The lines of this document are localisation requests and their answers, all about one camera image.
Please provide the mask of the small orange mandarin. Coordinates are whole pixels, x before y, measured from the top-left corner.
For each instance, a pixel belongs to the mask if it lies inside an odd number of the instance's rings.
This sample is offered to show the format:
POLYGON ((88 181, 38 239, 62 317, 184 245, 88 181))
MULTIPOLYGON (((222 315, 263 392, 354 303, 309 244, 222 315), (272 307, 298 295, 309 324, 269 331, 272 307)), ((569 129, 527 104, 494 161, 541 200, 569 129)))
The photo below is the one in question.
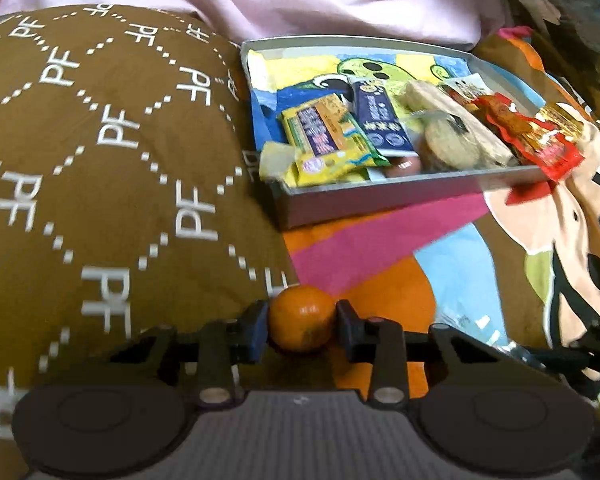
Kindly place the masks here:
POLYGON ((284 289, 268 305, 268 334, 285 352, 309 352, 332 338, 336 300, 311 285, 284 289))

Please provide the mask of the yellow rice cracker packet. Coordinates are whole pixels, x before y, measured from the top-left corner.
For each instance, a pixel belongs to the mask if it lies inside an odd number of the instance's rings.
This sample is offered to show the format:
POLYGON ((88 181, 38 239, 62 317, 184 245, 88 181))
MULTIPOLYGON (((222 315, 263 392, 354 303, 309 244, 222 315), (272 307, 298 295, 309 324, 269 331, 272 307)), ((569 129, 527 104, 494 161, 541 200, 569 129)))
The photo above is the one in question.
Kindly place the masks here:
POLYGON ((289 107, 279 121, 300 151, 294 160, 297 186, 331 184, 363 168, 390 165, 336 94, 289 107))

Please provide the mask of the red spicy snack packet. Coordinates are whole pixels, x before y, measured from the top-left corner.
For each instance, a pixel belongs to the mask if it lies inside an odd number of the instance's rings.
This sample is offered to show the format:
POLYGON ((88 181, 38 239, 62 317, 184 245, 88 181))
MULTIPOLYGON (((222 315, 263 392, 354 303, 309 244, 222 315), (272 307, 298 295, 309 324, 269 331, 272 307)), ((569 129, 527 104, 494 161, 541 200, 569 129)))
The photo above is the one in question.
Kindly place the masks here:
POLYGON ((584 161, 577 145, 558 125, 519 113, 507 96, 479 96, 472 104, 520 160, 537 166, 550 180, 562 180, 584 161))

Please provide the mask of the round biscuit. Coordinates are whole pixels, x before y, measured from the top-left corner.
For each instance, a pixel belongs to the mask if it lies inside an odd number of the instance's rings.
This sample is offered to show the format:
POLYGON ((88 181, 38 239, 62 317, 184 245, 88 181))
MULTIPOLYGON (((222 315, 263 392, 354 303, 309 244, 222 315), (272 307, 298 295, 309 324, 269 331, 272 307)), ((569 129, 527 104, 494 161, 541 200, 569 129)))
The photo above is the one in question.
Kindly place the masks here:
POLYGON ((421 112, 419 156, 428 172, 477 169, 481 151, 472 132, 456 115, 441 110, 421 112))

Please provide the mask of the beige rice cracker bar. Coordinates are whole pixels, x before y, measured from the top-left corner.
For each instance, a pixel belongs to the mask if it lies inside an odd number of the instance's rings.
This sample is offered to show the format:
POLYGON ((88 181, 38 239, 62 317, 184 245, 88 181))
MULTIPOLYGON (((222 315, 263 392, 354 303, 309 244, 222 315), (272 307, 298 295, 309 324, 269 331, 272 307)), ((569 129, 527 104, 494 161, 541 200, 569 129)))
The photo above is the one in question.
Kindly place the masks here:
POLYGON ((464 170, 518 165, 513 152, 495 133, 431 82, 409 81, 399 96, 426 122, 426 145, 446 166, 464 170))

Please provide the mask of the blue milk powder stick sachet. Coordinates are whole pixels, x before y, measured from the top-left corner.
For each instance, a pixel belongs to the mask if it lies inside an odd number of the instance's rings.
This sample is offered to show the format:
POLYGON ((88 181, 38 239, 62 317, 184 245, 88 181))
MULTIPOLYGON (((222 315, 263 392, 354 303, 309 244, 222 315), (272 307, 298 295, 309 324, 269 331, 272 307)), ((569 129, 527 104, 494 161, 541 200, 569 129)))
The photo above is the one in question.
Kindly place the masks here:
POLYGON ((416 156, 382 80, 353 77, 353 115, 379 154, 385 157, 416 156))

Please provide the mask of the gold snack packet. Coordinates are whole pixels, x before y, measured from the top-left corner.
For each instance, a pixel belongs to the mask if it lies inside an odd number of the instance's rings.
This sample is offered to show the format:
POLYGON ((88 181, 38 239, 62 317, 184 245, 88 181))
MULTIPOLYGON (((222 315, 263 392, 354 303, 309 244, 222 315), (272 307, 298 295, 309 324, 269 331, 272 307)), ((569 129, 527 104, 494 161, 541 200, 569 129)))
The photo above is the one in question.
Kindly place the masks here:
POLYGON ((565 138, 574 143, 588 143, 592 133, 588 122, 566 103, 546 103, 535 115, 536 118, 556 125, 565 138))

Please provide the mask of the clear packet dark dried fruit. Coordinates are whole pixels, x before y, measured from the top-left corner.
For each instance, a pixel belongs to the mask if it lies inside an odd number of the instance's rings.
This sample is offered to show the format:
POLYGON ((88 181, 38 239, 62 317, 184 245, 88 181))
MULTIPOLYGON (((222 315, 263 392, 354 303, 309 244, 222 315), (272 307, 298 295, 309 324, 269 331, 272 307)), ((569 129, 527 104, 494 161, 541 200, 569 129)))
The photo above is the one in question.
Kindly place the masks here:
POLYGON ((505 348, 509 345, 509 339, 504 330, 498 328, 487 314, 475 316, 458 313, 451 309, 439 309, 434 319, 437 323, 444 323, 456 328, 487 346, 505 348))

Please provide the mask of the red label nut packet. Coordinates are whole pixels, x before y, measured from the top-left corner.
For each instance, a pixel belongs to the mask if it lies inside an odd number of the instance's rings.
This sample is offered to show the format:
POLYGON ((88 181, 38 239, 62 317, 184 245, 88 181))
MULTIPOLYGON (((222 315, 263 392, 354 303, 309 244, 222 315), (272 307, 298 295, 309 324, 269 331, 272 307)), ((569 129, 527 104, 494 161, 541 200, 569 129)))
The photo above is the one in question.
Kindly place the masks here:
POLYGON ((448 78, 438 84, 438 88, 460 106, 473 110, 474 101, 482 96, 493 96, 494 91, 478 73, 468 76, 448 78))

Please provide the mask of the colourful cartoon monkey blanket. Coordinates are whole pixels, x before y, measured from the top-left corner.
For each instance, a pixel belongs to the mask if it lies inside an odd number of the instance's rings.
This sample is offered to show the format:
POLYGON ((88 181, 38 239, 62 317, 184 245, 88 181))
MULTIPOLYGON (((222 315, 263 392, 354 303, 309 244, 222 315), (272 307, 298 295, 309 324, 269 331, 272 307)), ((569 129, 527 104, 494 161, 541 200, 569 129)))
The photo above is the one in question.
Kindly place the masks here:
POLYGON ((439 309, 487 314, 509 342, 567 347, 600 319, 600 89, 570 51, 528 28, 503 29, 476 52, 588 122, 584 161, 567 180, 309 226, 284 240, 301 283, 362 316, 422 330, 439 309))

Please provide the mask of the brown patterned PF pillow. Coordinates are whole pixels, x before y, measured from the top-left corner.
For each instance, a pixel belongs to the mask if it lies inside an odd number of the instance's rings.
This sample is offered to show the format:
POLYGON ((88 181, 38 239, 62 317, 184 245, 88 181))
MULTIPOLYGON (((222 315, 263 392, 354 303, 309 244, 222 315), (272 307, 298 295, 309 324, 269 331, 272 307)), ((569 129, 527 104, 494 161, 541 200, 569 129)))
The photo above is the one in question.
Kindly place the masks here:
POLYGON ((16 403, 156 325, 294 284, 259 200, 238 47, 191 16, 91 3, 0 21, 0 479, 16 403))

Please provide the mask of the grey tray with frog towel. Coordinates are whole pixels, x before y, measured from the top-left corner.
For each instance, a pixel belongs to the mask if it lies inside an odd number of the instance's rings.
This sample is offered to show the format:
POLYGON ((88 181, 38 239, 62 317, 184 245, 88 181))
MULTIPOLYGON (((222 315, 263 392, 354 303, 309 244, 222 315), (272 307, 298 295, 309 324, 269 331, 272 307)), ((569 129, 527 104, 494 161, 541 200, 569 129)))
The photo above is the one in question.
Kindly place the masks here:
POLYGON ((284 230, 546 181, 460 98, 543 99, 504 68, 418 42, 290 36, 242 45, 256 147, 284 230))

